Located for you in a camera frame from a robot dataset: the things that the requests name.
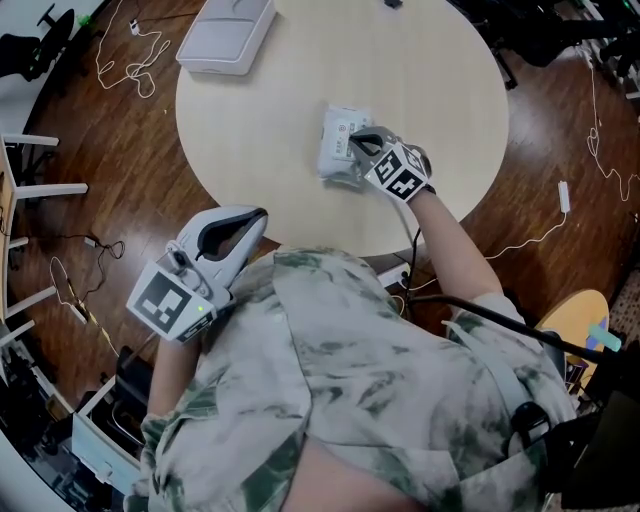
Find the white chair leg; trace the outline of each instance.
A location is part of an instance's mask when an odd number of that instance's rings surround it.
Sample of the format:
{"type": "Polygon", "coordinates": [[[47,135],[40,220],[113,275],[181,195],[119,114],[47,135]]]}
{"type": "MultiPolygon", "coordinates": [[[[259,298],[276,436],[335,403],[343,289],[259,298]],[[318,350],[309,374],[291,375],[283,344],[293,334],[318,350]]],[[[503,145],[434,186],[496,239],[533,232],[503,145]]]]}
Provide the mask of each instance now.
{"type": "Polygon", "coordinates": [[[57,137],[42,137],[40,135],[24,135],[21,133],[4,133],[5,142],[13,144],[37,144],[39,146],[57,146],[60,139],[57,137]]]}
{"type": "Polygon", "coordinates": [[[7,314],[5,315],[5,318],[9,318],[15,315],[16,313],[19,313],[20,311],[27,309],[29,306],[33,306],[34,304],[37,304],[41,300],[44,300],[47,297],[51,297],[52,295],[55,295],[55,293],[56,293],[55,286],[49,286],[49,288],[42,290],[41,292],[34,293],[31,297],[27,297],[26,299],[21,300],[20,302],[7,308],[7,314]]]}
{"type": "Polygon", "coordinates": [[[22,238],[16,238],[15,240],[11,240],[9,242],[9,250],[20,247],[21,245],[27,245],[28,243],[29,239],[26,236],[23,236],[22,238]]]}
{"type": "Polygon", "coordinates": [[[18,336],[20,336],[21,334],[24,334],[25,332],[27,332],[34,325],[36,325],[36,323],[33,320],[29,320],[26,324],[21,325],[15,331],[10,332],[6,336],[3,336],[2,338],[0,338],[0,347],[3,347],[7,343],[15,340],[18,336]]]}
{"type": "Polygon", "coordinates": [[[68,194],[85,194],[89,190],[86,183],[65,183],[63,185],[29,185],[16,188],[17,199],[34,197],[64,196],[68,194]]]}

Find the strap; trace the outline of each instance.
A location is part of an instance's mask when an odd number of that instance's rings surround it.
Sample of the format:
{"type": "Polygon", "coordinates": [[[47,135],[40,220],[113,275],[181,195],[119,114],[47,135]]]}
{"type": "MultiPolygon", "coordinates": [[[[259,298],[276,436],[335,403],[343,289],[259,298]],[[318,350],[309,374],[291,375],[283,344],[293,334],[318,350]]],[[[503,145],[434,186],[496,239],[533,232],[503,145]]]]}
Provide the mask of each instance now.
{"type": "Polygon", "coordinates": [[[475,339],[458,324],[453,322],[442,323],[449,327],[449,329],[460,338],[462,343],[484,363],[489,372],[491,372],[500,390],[504,404],[507,406],[509,417],[513,418],[518,407],[528,402],[530,397],[528,393],[525,393],[522,384],[518,380],[518,377],[516,377],[516,374],[513,373],[511,367],[504,362],[502,357],[496,354],[495,350],[475,339]]]}
{"type": "Polygon", "coordinates": [[[460,338],[460,341],[484,363],[493,376],[511,418],[511,426],[520,435],[525,448],[546,434],[550,427],[547,413],[531,400],[529,393],[502,356],[490,346],[468,334],[458,324],[442,323],[460,338]]]}

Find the electrical cord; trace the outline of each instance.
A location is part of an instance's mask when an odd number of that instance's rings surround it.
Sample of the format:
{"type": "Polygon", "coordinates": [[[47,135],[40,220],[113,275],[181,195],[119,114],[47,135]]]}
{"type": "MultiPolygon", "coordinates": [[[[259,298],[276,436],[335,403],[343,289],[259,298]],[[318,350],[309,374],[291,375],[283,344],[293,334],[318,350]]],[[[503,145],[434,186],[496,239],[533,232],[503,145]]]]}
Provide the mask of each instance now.
{"type": "MultiPolygon", "coordinates": [[[[562,218],[562,222],[560,222],[560,223],[556,224],[555,226],[553,226],[541,238],[531,238],[531,239],[527,240],[526,242],[524,242],[524,243],[522,243],[520,245],[510,245],[510,246],[505,247],[504,249],[502,249],[502,251],[500,251],[495,256],[488,256],[485,259],[494,260],[494,259],[499,258],[500,256],[502,256],[505,252],[510,251],[512,249],[522,249],[525,245],[530,244],[530,243],[539,244],[545,238],[547,238],[547,236],[549,236],[552,232],[554,232],[556,229],[559,229],[562,226],[564,226],[566,221],[567,221],[567,214],[565,213],[564,217],[562,218]]],[[[409,292],[415,292],[415,291],[418,291],[418,290],[422,290],[423,288],[426,288],[427,286],[429,286],[432,283],[435,283],[438,280],[438,278],[435,277],[435,278],[431,279],[430,281],[427,281],[426,283],[421,284],[420,286],[416,286],[415,288],[411,288],[411,277],[412,277],[413,269],[414,269],[415,262],[416,262],[417,238],[418,238],[419,235],[420,235],[420,230],[418,230],[418,232],[416,233],[416,238],[414,238],[413,245],[412,245],[413,254],[411,256],[411,266],[409,267],[409,277],[406,280],[406,284],[403,283],[403,282],[400,283],[400,286],[405,289],[405,300],[404,300],[405,303],[407,303],[409,301],[409,292]]]]}
{"type": "Polygon", "coordinates": [[[470,313],[481,316],[491,322],[501,325],[502,327],[506,327],[511,331],[517,332],[518,334],[534,338],[538,341],[562,350],[563,352],[568,352],[569,354],[573,354],[595,364],[611,360],[611,356],[606,354],[605,352],[597,352],[595,350],[589,350],[587,348],[578,347],[577,345],[567,343],[566,341],[562,340],[559,337],[556,337],[553,334],[538,331],[526,326],[521,322],[513,320],[512,318],[501,315],[500,313],[496,313],[495,311],[483,308],[482,306],[478,306],[477,304],[467,302],[466,300],[462,300],[451,295],[426,295],[422,297],[415,297],[409,300],[409,303],[407,305],[410,306],[413,304],[433,302],[448,304],[450,306],[464,309],[466,311],[469,311],[470,313]]]}
{"type": "Polygon", "coordinates": [[[589,135],[587,136],[587,147],[589,148],[589,153],[591,153],[591,156],[593,156],[598,169],[605,177],[605,179],[609,179],[612,174],[615,174],[617,176],[618,185],[620,188],[620,199],[622,199],[623,203],[626,203],[629,200],[629,195],[631,194],[631,180],[636,179],[640,181],[640,177],[637,174],[632,174],[631,176],[629,176],[629,179],[627,180],[627,193],[625,195],[622,191],[622,176],[620,176],[620,173],[613,167],[611,168],[609,173],[606,173],[602,168],[602,165],[600,164],[600,160],[598,159],[598,149],[600,148],[600,131],[598,130],[598,127],[601,127],[602,123],[600,122],[600,118],[598,117],[598,110],[596,108],[596,82],[594,76],[595,71],[593,69],[591,57],[584,51],[583,54],[585,60],[587,61],[587,66],[589,66],[589,68],[591,69],[591,93],[593,99],[593,127],[589,129],[589,135]]]}
{"type": "Polygon", "coordinates": [[[416,268],[416,255],[418,252],[418,238],[420,237],[420,233],[422,233],[422,231],[418,228],[418,231],[416,231],[416,236],[413,237],[413,242],[411,243],[411,248],[412,248],[411,265],[409,266],[409,275],[407,276],[407,286],[403,287],[405,288],[405,292],[404,292],[404,299],[402,301],[402,311],[404,311],[405,304],[407,304],[407,302],[409,301],[409,292],[411,291],[411,281],[413,280],[413,271],[416,268]]]}
{"type": "Polygon", "coordinates": [[[58,302],[60,302],[61,305],[66,305],[69,306],[69,308],[71,308],[75,314],[81,316],[82,318],[84,318],[85,322],[86,321],[91,321],[96,327],[98,327],[98,329],[100,329],[100,333],[102,334],[102,336],[107,340],[107,343],[109,343],[109,346],[111,347],[111,350],[113,351],[113,353],[115,354],[116,357],[119,356],[118,351],[116,350],[116,348],[113,346],[113,343],[111,342],[111,336],[109,336],[109,333],[107,332],[107,330],[102,327],[102,325],[100,325],[100,323],[98,322],[98,319],[95,317],[95,315],[93,313],[91,313],[91,311],[89,311],[89,309],[87,309],[87,306],[84,304],[83,301],[78,299],[78,295],[76,294],[75,290],[73,289],[73,285],[71,284],[71,280],[69,279],[69,275],[67,274],[67,270],[64,268],[64,265],[62,264],[62,262],[60,261],[60,259],[56,256],[54,256],[53,258],[51,258],[51,261],[49,262],[49,275],[51,276],[51,281],[53,282],[53,286],[56,289],[56,295],[58,296],[58,302]],[[58,283],[55,280],[55,277],[53,276],[53,263],[54,262],[58,262],[58,265],[60,266],[60,268],[62,269],[62,272],[64,273],[64,277],[65,277],[65,281],[67,283],[67,286],[69,287],[69,292],[71,293],[73,299],[74,299],[74,303],[71,304],[70,302],[67,301],[63,301],[60,298],[60,287],[58,286],[58,283]]]}
{"type": "Polygon", "coordinates": [[[125,76],[122,77],[120,80],[117,80],[116,82],[112,83],[111,85],[105,85],[105,83],[102,81],[102,75],[104,75],[105,73],[113,69],[113,67],[115,66],[115,61],[110,60],[104,66],[100,67],[100,53],[102,52],[102,43],[106,39],[107,34],[111,29],[113,20],[118,14],[118,11],[120,10],[120,6],[122,5],[122,2],[123,0],[119,0],[116,10],[114,11],[113,15],[111,16],[111,19],[109,20],[109,25],[107,25],[107,30],[105,30],[104,36],[102,36],[102,39],[100,39],[100,43],[98,44],[98,53],[96,54],[96,68],[98,72],[98,81],[100,82],[100,85],[102,85],[103,89],[109,90],[112,87],[115,87],[116,85],[121,84],[125,80],[133,80],[138,84],[138,96],[140,96],[142,99],[147,99],[153,96],[153,94],[156,92],[156,84],[153,81],[153,77],[151,76],[151,73],[149,73],[148,71],[142,72],[142,70],[152,66],[158,60],[160,55],[162,55],[165,51],[167,51],[167,48],[169,48],[169,46],[171,45],[171,41],[167,39],[164,43],[162,43],[162,46],[160,46],[160,49],[154,55],[156,44],[162,37],[162,32],[160,32],[159,30],[156,30],[153,32],[147,32],[147,33],[139,32],[138,34],[136,34],[138,37],[156,36],[155,40],[153,41],[153,44],[151,45],[151,50],[149,51],[149,55],[147,55],[147,57],[142,62],[132,62],[131,64],[128,64],[125,67],[125,76]],[[149,83],[151,84],[151,92],[149,92],[148,94],[142,93],[141,78],[143,76],[146,76],[149,79],[149,83]]]}
{"type": "MultiPolygon", "coordinates": [[[[0,206],[0,234],[6,237],[11,236],[10,233],[5,232],[4,210],[2,206],[0,206]]],[[[109,256],[111,256],[114,260],[119,260],[119,259],[122,259],[122,257],[124,256],[124,252],[126,249],[126,246],[123,240],[118,240],[113,244],[102,244],[100,240],[98,240],[93,235],[50,235],[50,236],[25,235],[25,236],[33,240],[55,240],[60,238],[63,238],[63,239],[86,238],[91,240],[96,247],[99,247],[100,249],[102,249],[100,251],[100,254],[98,255],[98,269],[100,270],[100,281],[95,287],[85,292],[85,294],[82,296],[82,299],[81,299],[82,302],[87,300],[87,297],[90,294],[97,292],[107,280],[107,272],[104,268],[104,255],[109,254],[109,256]]]]}
{"type": "Polygon", "coordinates": [[[553,233],[556,229],[561,228],[562,226],[564,226],[564,223],[567,221],[567,214],[564,214],[564,217],[562,218],[562,222],[556,224],[555,226],[553,226],[549,231],[547,231],[544,236],[542,238],[531,238],[529,240],[527,240],[526,242],[524,242],[523,244],[520,245],[510,245],[509,247],[505,247],[504,249],[502,249],[502,251],[500,251],[498,254],[496,254],[495,256],[488,256],[485,259],[487,260],[495,260],[496,258],[499,258],[500,256],[502,256],[505,252],[510,251],[512,249],[522,249],[525,245],[527,244],[539,244],[540,242],[542,242],[545,238],[547,238],[547,236],[549,236],[551,233],[553,233]]]}
{"type": "Polygon", "coordinates": [[[81,299],[82,302],[87,300],[87,297],[89,296],[89,294],[97,292],[102,287],[102,285],[107,281],[107,272],[104,269],[104,264],[103,264],[103,258],[105,253],[108,253],[109,256],[111,256],[114,260],[122,259],[122,257],[124,256],[125,245],[124,245],[124,241],[122,240],[118,240],[114,244],[106,244],[106,245],[102,245],[100,242],[96,242],[96,246],[102,249],[100,251],[100,254],[98,255],[98,269],[100,270],[100,281],[94,288],[91,288],[90,290],[87,290],[85,292],[85,294],[82,296],[82,299],[81,299]],[[120,247],[120,252],[116,252],[116,249],[115,249],[116,247],[120,247]]]}

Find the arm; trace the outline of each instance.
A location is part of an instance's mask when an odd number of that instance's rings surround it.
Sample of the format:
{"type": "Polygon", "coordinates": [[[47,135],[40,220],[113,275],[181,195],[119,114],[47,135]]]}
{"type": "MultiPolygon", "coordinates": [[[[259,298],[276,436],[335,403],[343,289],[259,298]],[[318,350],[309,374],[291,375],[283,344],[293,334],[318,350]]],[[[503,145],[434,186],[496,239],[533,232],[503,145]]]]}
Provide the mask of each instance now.
{"type": "Polygon", "coordinates": [[[160,341],[151,380],[147,412],[164,416],[173,411],[196,373],[200,340],[186,345],[160,341]]]}
{"type": "Polygon", "coordinates": [[[502,293],[498,276],[436,195],[423,190],[409,207],[445,294],[473,300],[485,293],[502,293]]]}

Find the chair leg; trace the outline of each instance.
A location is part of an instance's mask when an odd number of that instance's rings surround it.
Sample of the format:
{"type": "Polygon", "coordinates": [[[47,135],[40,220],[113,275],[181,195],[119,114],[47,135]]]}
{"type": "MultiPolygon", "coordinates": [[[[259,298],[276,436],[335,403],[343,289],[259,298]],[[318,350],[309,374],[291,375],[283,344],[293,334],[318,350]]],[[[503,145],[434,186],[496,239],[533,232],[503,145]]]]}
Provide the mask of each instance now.
{"type": "Polygon", "coordinates": [[[46,299],[47,297],[51,297],[52,295],[55,295],[55,293],[56,293],[55,286],[49,286],[49,288],[46,288],[41,292],[34,293],[31,297],[27,297],[26,299],[21,300],[20,302],[17,302],[13,306],[8,307],[4,315],[5,319],[15,315],[16,313],[19,313],[20,311],[27,309],[29,306],[33,306],[34,304],[37,304],[38,302],[46,299]]]}
{"type": "Polygon", "coordinates": [[[498,63],[498,65],[507,74],[507,80],[504,82],[504,86],[507,88],[507,91],[510,91],[510,90],[515,89],[516,87],[518,87],[518,80],[516,80],[516,77],[513,74],[513,71],[511,71],[511,68],[509,67],[509,64],[507,64],[507,61],[504,60],[504,57],[500,53],[500,50],[495,50],[492,53],[493,53],[493,57],[496,59],[496,62],[498,63]]]}
{"type": "Polygon", "coordinates": [[[60,139],[56,137],[42,137],[40,135],[25,135],[21,133],[6,133],[2,135],[5,142],[15,144],[36,144],[38,146],[57,146],[60,139]]]}
{"type": "Polygon", "coordinates": [[[86,183],[65,183],[61,185],[30,185],[18,187],[16,197],[18,199],[31,199],[34,197],[63,196],[68,194],[86,194],[89,189],[86,183]]]}
{"type": "Polygon", "coordinates": [[[6,336],[3,336],[2,338],[0,338],[0,347],[3,347],[7,343],[15,340],[18,336],[27,332],[34,325],[36,325],[35,322],[33,320],[29,320],[26,324],[18,327],[15,331],[10,332],[6,336]]]}

